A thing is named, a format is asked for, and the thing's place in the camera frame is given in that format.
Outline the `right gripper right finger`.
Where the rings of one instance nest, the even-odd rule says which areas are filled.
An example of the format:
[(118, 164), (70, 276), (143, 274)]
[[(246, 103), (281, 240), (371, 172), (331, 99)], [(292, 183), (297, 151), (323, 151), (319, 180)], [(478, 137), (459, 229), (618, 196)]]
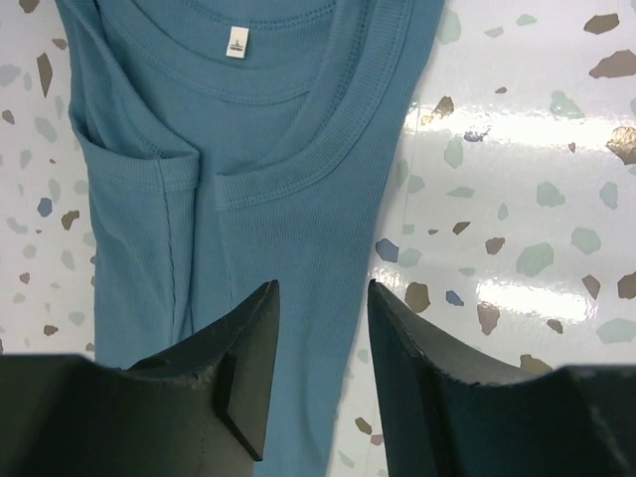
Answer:
[(634, 474), (633, 366), (535, 376), (454, 338), (376, 281), (368, 323), (391, 475)]

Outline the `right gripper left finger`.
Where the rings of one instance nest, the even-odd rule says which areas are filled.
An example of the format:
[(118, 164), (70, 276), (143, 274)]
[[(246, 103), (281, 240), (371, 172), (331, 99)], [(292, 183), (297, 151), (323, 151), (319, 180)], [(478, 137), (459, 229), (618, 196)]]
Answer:
[(1, 359), (5, 476), (249, 476), (263, 458), (279, 286), (128, 369)]

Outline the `blue tank top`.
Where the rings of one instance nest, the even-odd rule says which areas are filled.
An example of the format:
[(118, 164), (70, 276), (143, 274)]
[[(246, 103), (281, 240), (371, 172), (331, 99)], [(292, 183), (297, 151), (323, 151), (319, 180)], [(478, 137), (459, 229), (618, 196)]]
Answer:
[(323, 476), (387, 179), (440, 1), (61, 1), (125, 369), (262, 283), (280, 331), (259, 476)]

